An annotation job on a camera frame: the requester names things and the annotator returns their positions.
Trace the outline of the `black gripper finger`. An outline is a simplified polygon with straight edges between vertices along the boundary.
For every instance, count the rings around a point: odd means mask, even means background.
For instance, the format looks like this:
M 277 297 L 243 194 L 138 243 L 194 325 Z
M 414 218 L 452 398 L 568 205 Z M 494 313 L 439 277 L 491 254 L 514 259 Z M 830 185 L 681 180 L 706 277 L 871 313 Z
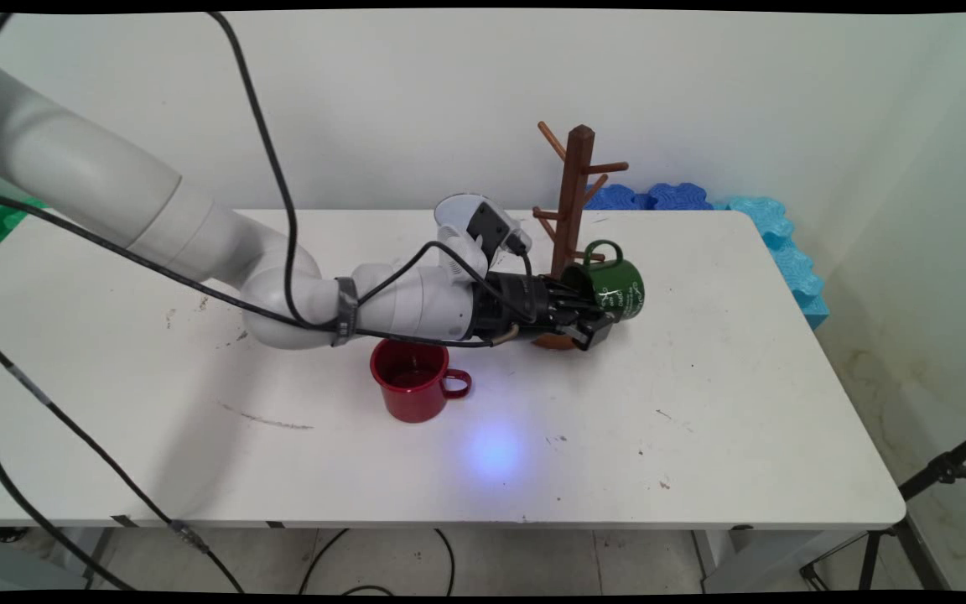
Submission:
M 600 307 L 556 307 L 549 311 L 552 332 L 575 348 L 588 351 L 602 343 L 616 325 L 616 314 Z
M 549 314 L 597 313 L 595 292 L 589 285 L 569 285 L 560 280 L 548 280 L 547 311 Z

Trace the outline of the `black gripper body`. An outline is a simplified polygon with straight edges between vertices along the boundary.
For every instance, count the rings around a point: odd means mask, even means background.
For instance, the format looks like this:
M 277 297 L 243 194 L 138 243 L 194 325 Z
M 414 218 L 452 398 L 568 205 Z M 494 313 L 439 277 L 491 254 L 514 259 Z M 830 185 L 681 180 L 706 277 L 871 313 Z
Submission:
M 472 336 L 478 339 L 497 339 L 515 325 L 518 339 L 553 331 L 544 276 L 491 272 L 486 285 L 472 284 L 472 297 Z

